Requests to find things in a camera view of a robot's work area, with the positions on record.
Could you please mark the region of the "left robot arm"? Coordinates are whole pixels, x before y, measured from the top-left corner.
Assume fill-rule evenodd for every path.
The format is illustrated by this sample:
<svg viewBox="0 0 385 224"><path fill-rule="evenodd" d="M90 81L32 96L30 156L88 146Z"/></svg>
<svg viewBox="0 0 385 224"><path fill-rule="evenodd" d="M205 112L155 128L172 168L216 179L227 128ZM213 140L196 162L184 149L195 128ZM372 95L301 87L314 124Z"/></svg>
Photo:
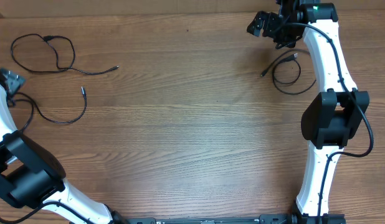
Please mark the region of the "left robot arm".
<svg viewBox="0 0 385 224"><path fill-rule="evenodd" d="M14 208L29 207L32 214L54 212L70 223L126 223L70 184L60 162L16 128L7 102L24 81L0 69L0 198Z"/></svg>

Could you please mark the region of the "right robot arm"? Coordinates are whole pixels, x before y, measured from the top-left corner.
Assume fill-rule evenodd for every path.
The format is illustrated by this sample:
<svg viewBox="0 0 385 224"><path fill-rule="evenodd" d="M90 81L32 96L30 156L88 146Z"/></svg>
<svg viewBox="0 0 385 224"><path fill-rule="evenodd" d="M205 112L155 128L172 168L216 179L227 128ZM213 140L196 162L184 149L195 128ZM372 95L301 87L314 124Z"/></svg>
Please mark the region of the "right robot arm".
<svg viewBox="0 0 385 224"><path fill-rule="evenodd" d="M346 66L340 45L335 5L321 1L277 1L277 13L259 11L247 26L254 36L270 37L276 48L292 49L303 40L313 62L318 94L301 119L308 142L302 187L290 214L263 214L256 223L345 223L343 214L330 214L328 197L340 156L365 157L374 136L365 115L369 94L358 90ZM362 154L344 150L364 123L369 147Z"/></svg>

